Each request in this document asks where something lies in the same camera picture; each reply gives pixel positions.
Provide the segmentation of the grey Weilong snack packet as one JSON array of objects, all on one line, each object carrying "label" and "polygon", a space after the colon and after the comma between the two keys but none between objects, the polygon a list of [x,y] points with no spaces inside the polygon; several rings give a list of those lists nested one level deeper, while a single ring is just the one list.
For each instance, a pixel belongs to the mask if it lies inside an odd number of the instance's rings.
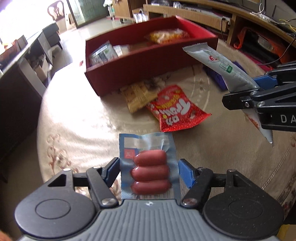
[{"label": "grey Weilong snack packet", "polygon": [[[184,47],[183,50],[202,64],[220,74],[226,83],[229,93],[248,90],[260,90],[260,86],[243,70],[232,63],[225,56],[218,53],[207,43],[200,43]],[[262,128],[255,108],[241,109],[267,141],[273,143],[273,132]]]}]

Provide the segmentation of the vacuum packed sausages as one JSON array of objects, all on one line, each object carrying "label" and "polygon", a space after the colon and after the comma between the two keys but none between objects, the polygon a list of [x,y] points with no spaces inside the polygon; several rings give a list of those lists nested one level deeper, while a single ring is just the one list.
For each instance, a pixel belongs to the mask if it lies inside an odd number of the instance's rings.
[{"label": "vacuum packed sausages", "polygon": [[171,133],[119,135],[122,199],[181,200],[176,146]]}]

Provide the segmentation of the red Trolli candy bag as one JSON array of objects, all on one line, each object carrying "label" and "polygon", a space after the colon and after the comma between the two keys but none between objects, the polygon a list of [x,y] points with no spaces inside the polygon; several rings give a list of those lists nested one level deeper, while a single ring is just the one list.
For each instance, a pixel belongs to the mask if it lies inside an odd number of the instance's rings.
[{"label": "red Trolli candy bag", "polygon": [[165,87],[147,108],[158,119],[161,132],[193,128],[211,116],[191,102],[178,85]]}]

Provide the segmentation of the gold snack packet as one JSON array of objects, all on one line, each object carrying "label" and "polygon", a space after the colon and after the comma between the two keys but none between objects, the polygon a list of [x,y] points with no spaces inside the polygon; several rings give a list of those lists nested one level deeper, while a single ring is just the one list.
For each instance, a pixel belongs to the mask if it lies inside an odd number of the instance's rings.
[{"label": "gold snack packet", "polygon": [[137,82],[120,89],[130,113],[142,109],[158,97],[158,89],[147,81]]}]

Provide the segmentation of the yellow puffed snack bag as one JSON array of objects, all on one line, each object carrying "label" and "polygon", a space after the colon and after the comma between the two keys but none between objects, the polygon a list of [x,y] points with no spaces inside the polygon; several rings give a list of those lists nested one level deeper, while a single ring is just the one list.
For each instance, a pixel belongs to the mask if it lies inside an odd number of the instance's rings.
[{"label": "yellow puffed snack bag", "polygon": [[181,29],[167,29],[151,32],[146,38],[156,44],[167,44],[178,40],[189,39],[190,35]]}]

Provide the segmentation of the Kaprons wafer packet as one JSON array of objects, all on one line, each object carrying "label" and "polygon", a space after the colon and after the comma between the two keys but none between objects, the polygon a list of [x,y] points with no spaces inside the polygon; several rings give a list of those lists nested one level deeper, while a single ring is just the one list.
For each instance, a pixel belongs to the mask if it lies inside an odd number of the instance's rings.
[{"label": "Kaprons wafer packet", "polygon": [[89,60],[92,66],[96,64],[105,64],[108,61],[116,59],[118,57],[114,47],[109,41],[101,45],[93,53],[90,54]]}]

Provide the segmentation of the dark blue biscuit packet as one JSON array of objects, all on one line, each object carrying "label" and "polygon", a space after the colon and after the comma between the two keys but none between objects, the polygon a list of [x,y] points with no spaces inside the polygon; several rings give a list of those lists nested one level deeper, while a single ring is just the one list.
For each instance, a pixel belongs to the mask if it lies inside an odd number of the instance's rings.
[{"label": "dark blue biscuit packet", "polygon": [[222,91],[228,90],[226,83],[224,81],[224,78],[220,74],[218,74],[217,72],[215,72],[214,70],[209,68],[207,65],[205,65],[205,64],[203,64],[203,65],[204,65],[203,70],[206,72],[206,74],[209,77],[211,77],[216,82],[216,84],[219,86],[219,88]]}]

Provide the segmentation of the wooden TV cabinet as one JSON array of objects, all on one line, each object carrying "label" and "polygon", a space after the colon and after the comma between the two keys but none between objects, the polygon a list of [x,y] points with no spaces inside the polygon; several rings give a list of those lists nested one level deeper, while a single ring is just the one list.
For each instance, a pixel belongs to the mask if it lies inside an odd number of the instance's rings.
[{"label": "wooden TV cabinet", "polygon": [[294,36],[288,34],[275,24],[264,20],[256,14],[216,1],[180,1],[181,7],[173,7],[173,1],[164,4],[152,1],[112,1],[115,16],[119,19],[132,18],[140,9],[147,13],[149,19],[162,15],[180,16],[200,25],[220,31],[227,35],[228,44],[233,44],[238,39],[243,28],[248,28],[266,34],[274,39],[281,38],[283,42],[290,43]]}]

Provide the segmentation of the beige floral tablecloth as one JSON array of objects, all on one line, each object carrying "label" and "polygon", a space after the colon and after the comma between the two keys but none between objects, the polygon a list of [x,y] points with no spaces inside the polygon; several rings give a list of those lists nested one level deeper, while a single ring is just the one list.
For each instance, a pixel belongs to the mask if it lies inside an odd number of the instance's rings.
[{"label": "beige floral tablecloth", "polygon": [[[210,114],[198,126],[174,132],[178,158],[215,173],[236,169],[288,213],[295,203],[295,133],[274,132],[270,144],[242,111],[223,106],[223,92],[201,64],[152,81],[156,87],[171,84]],[[72,63],[54,75],[43,97],[37,140],[42,178],[47,181],[63,168],[84,172],[104,166],[119,155],[120,133],[158,131],[148,109],[130,113],[120,92],[98,97],[83,68]]]}]

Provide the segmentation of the red cardboard box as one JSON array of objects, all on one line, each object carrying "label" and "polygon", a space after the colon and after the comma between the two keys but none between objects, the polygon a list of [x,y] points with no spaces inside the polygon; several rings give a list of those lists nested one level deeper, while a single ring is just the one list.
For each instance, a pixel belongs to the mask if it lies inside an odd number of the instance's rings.
[{"label": "red cardboard box", "polygon": [[[169,29],[181,29],[189,37],[166,44],[147,41],[148,34]],[[128,45],[133,50],[104,64],[91,65],[90,54],[106,42],[113,46]],[[216,49],[218,37],[179,16],[156,18],[117,28],[86,41],[85,76],[96,94],[104,96],[126,85],[195,65],[197,60],[183,51],[183,48],[198,43],[207,43]]]}]

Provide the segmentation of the dark coffee table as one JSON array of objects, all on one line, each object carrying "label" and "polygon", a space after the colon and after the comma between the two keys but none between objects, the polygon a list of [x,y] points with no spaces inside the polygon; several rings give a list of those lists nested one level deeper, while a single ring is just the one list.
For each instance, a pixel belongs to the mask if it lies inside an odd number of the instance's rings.
[{"label": "dark coffee table", "polygon": [[27,58],[45,54],[52,63],[50,45],[43,31],[28,39],[28,44],[4,68],[1,77],[1,180],[7,182],[3,164],[14,149],[36,128],[46,87]]}]

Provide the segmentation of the clear wrapped round rice cake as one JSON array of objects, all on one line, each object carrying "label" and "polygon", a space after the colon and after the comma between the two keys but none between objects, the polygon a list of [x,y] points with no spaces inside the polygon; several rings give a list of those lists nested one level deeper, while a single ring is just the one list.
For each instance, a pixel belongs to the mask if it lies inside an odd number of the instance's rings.
[{"label": "clear wrapped round rice cake", "polygon": [[129,45],[116,45],[113,47],[117,56],[125,56],[130,52],[130,46]]}]

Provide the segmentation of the white shopping bag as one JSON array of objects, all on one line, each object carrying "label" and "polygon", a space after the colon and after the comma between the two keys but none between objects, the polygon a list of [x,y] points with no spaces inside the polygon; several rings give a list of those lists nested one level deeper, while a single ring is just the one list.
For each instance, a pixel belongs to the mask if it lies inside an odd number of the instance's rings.
[{"label": "white shopping bag", "polygon": [[148,14],[143,9],[134,9],[132,13],[136,23],[147,22],[149,20]]}]

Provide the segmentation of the dark grey sofa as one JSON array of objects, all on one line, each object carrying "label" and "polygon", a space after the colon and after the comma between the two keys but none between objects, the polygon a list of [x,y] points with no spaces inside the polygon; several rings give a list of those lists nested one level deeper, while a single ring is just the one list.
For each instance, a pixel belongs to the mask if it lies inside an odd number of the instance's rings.
[{"label": "dark grey sofa", "polygon": [[43,28],[43,33],[50,45],[50,47],[54,47],[55,45],[58,45],[60,49],[62,50],[63,47],[60,43],[60,37],[59,37],[59,27],[56,22],[51,23],[47,27]]}]

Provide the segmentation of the wooden chair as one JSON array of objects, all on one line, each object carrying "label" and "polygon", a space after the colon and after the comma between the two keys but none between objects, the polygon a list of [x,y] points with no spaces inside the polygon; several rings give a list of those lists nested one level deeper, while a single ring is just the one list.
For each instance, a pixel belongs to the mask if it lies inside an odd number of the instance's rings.
[{"label": "wooden chair", "polygon": [[59,21],[65,18],[64,3],[62,1],[56,1],[48,6],[48,14],[52,17],[53,21]]}]

